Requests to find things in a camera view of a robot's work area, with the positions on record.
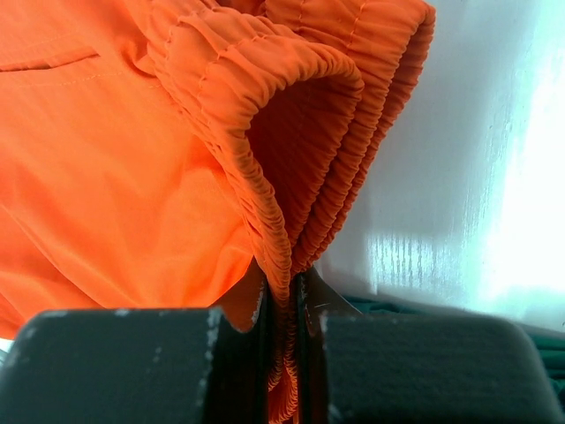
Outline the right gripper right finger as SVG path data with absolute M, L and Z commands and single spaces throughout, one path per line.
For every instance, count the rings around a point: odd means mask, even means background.
M 304 423 L 554 423 L 533 342 L 476 314 L 364 314 L 315 270 L 296 278 Z

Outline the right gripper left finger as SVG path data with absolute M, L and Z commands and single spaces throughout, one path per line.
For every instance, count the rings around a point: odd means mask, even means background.
M 4 423 L 264 423 L 260 267 L 211 307 L 36 315 L 1 367 Z

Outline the green shorts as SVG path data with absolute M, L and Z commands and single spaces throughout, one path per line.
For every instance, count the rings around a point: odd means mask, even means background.
M 385 422 L 564 421 L 563 338 L 461 310 L 349 301 L 378 324 L 363 379 Z

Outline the orange shorts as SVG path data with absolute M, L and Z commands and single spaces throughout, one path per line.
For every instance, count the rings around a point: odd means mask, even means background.
M 50 309 L 275 302 L 268 418 L 298 421 L 292 278 L 418 84 L 423 1 L 4 1 L 1 336 Z

